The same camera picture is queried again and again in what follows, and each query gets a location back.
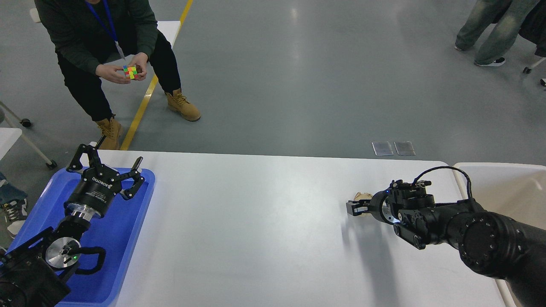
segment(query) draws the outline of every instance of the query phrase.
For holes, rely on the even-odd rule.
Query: metal chair leg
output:
[[[540,65],[540,63],[542,63],[542,61],[544,61],[546,59],[546,57],[543,57],[541,58],[540,60],[538,60],[536,63],[534,63],[533,65],[529,66],[529,67],[525,67],[525,69],[523,70],[523,72],[525,74],[530,74],[531,71],[533,70],[533,68],[537,67],[538,65]]]
[[[9,117],[5,117],[5,121],[8,123],[8,125],[11,128],[16,128],[15,123],[12,122],[12,120]],[[49,169],[54,169],[57,167],[57,162],[54,160],[50,160],[24,133],[21,134],[21,138],[27,142],[27,144],[45,161],[45,164]]]
[[[17,115],[15,115],[15,113],[13,113],[13,111],[6,107],[2,101],[0,101],[0,107],[4,108],[9,114],[11,114],[21,125],[23,125],[23,127],[28,128],[32,125],[29,119],[20,119]]]

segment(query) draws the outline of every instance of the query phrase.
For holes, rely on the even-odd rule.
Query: white table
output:
[[[0,159],[5,156],[22,133],[23,131],[19,128],[0,128]]]
[[[156,187],[116,306],[504,306],[447,244],[418,251],[345,202],[442,162],[100,151]],[[425,176],[437,202],[454,175]]]

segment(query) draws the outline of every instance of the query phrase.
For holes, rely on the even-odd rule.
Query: blue tray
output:
[[[126,173],[128,168],[117,169]],[[152,171],[142,170],[146,181],[131,200],[116,196],[102,219],[92,219],[91,228],[81,237],[85,247],[102,246],[106,260],[102,269],[93,275],[73,275],[67,285],[71,292],[57,306],[60,307],[107,307],[120,292],[129,261],[144,222],[156,178]],[[57,227],[64,218],[63,203],[81,179],[77,173],[59,170],[46,186],[27,221],[11,244],[11,249],[21,245],[40,231]],[[133,180],[122,182],[123,188],[132,186]],[[82,255],[80,268],[90,269],[97,263],[97,256]]]

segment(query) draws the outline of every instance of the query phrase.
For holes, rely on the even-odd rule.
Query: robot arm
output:
[[[87,154],[90,167],[80,163]],[[68,172],[81,174],[81,180],[64,203],[65,217],[55,230],[49,227],[32,239],[0,258],[0,307],[53,307],[70,288],[66,285],[74,274],[98,272],[106,258],[100,246],[82,247],[83,234],[89,230],[91,219],[102,218],[117,194],[131,199],[144,182],[138,171],[142,157],[133,168],[120,174],[102,164],[96,146],[81,144]],[[132,186],[124,190],[121,181],[132,178]],[[79,268],[81,255],[98,255],[94,268]]]
[[[474,272],[508,281],[524,306],[545,306],[546,231],[485,211],[472,198],[466,174],[468,199],[435,203],[425,188],[431,182],[418,181],[425,173],[411,184],[393,181],[371,199],[350,200],[347,212],[393,225],[398,237],[420,250],[448,243]]]

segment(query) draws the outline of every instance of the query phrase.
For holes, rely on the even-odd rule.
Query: sneaker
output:
[[[503,65],[504,63],[506,62],[506,59],[503,58],[503,57],[500,57],[498,59],[496,59],[493,63],[489,63],[489,64],[478,64],[474,61],[474,65],[477,65],[477,66],[489,66],[489,67],[495,67],[495,66],[501,66]]]
[[[12,200],[9,203],[5,203],[2,206],[5,213],[5,222],[8,224],[8,232],[12,239],[15,239],[15,236],[23,227],[25,220],[27,219],[27,200]]]

